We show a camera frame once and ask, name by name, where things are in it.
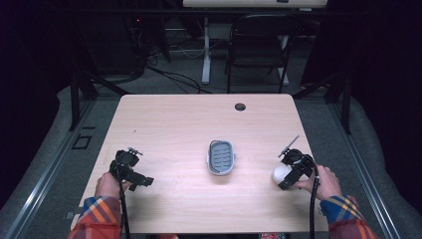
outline plaid shirt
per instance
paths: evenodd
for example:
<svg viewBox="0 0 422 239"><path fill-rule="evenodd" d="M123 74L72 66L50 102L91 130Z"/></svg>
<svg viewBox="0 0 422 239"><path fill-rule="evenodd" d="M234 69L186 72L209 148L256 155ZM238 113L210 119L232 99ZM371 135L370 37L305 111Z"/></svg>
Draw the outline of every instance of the plaid shirt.
<svg viewBox="0 0 422 239"><path fill-rule="evenodd" d="M331 239L378 238L366 224L352 196L334 196L320 203L328 221ZM78 224L68 239L118 239L120 236L120 202L112 197L90 197L84 202L84 210ZM174 234L160 238L177 239ZM260 234L260 238L284 238L283 233Z"/></svg>
<svg viewBox="0 0 422 239"><path fill-rule="evenodd" d="M107 196L87 198L78 224L68 239L120 238L120 221L119 200Z"/></svg>

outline dark background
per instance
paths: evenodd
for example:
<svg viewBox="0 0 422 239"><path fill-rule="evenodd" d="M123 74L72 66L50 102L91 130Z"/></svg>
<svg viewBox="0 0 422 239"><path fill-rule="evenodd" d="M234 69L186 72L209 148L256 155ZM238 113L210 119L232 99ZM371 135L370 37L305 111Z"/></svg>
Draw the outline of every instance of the dark background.
<svg viewBox="0 0 422 239"><path fill-rule="evenodd" d="M107 26L104 34L105 29L96 24L88 26L81 19L71 19L77 25L70 25L66 18L49 15L39 7L44 4L9 0L0 7L1 206L53 123L59 107L57 92L70 84L75 72L97 73L100 69L102 73L141 74L138 66L142 51L133 47L130 35L122 28L127 22L121 18L101 21L100 25ZM331 0L327 11L373 11L376 17L357 22L322 21L303 83L321 81L352 59L352 95L365 108L379 136L386 170L402 196L422 212L418 150L422 148L422 3ZM161 24L159 21L150 24ZM84 31L103 35L94 38L96 41L84 42L79 35ZM162 41L154 39L159 34L155 32L143 40ZM362 39L364 44L356 44ZM116 43L123 50L107 51L102 62L93 58L96 47ZM165 48L165 42L159 46ZM111 60L114 58L132 61L119 65Z"/></svg>

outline black chair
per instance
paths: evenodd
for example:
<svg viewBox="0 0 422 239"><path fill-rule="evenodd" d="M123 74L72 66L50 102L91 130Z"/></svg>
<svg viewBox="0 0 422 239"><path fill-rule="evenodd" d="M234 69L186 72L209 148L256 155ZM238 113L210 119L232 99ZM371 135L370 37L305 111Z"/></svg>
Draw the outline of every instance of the black chair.
<svg viewBox="0 0 422 239"><path fill-rule="evenodd" d="M299 21L288 15L256 14L237 19L230 32L226 70L230 93L234 68L283 68L279 93L282 92L293 39L301 31ZM288 37L282 48L280 37Z"/></svg>

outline gray soap dish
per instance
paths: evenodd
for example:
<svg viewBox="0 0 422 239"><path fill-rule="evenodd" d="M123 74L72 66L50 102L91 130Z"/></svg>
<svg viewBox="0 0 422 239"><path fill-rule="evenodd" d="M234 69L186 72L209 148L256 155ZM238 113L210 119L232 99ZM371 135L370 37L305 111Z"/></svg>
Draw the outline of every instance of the gray soap dish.
<svg viewBox="0 0 422 239"><path fill-rule="evenodd" d="M235 164L232 143L225 140L213 140L207 154L208 169L216 175L226 175Z"/></svg>

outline hand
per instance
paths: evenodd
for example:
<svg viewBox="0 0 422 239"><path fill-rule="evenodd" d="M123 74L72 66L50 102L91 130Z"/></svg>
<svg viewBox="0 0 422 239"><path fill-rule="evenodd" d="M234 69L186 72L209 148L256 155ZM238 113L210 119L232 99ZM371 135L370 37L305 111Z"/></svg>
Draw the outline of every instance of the hand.
<svg viewBox="0 0 422 239"><path fill-rule="evenodd" d="M319 186L316 191L316 198L323 201L328 197L341 196L340 183L335 174L328 167L324 167L322 165L317 166L317 171L319 174ZM294 187L304 188L308 192L312 192L314 180L315 173L313 172L310 179L298 181L295 183Z"/></svg>
<svg viewBox="0 0 422 239"><path fill-rule="evenodd" d="M127 190L131 183L125 181L122 183L123 189ZM110 196L117 200L120 199L120 187L118 186L117 180L111 175L110 172L106 172L97 181L96 194L95 196Z"/></svg>

